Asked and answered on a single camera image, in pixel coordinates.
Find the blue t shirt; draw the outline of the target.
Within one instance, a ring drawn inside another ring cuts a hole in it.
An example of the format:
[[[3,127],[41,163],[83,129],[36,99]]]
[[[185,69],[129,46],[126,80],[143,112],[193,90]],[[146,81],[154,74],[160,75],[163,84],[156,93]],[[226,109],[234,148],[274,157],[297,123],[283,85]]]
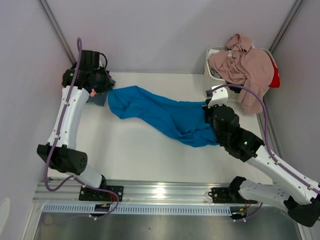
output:
[[[182,144],[194,148],[218,145],[210,125],[205,123],[203,101],[177,101],[134,85],[113,89],[107,102],[119,119],[141,119]]]

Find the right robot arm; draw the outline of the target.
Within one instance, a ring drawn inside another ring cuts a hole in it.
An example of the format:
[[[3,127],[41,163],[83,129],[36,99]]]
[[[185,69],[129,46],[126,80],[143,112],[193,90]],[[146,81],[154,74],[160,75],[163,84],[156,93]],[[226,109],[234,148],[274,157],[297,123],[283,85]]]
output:
[[[305,227],[320,219],[320,186],[273,153],[266,142],[240,126],[234,110],[222,105],[203,105],[204,121],[210,125],[220,147],[244,163],[268,175],[278,185],[263,185],[237,176],[228,186],[228,198],[233,202],[252,200],[287,212]]]

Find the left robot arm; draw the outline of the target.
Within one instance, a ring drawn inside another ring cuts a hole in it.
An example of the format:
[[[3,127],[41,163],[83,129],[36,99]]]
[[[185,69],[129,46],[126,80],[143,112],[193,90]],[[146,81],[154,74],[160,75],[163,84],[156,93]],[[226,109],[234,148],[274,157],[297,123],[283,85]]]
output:
[[[86,103],[104,106],[108,92],[115,86],[107,64],[101,63],[104,57],[98,51],[79,51],[78,61],[62,76],[61,103],[50,137],[36,150],[47,169],[91,186],[90,194],[98,201],[108,195],[106,178],[89,166],[85,152],[77,150],[77,134]]]

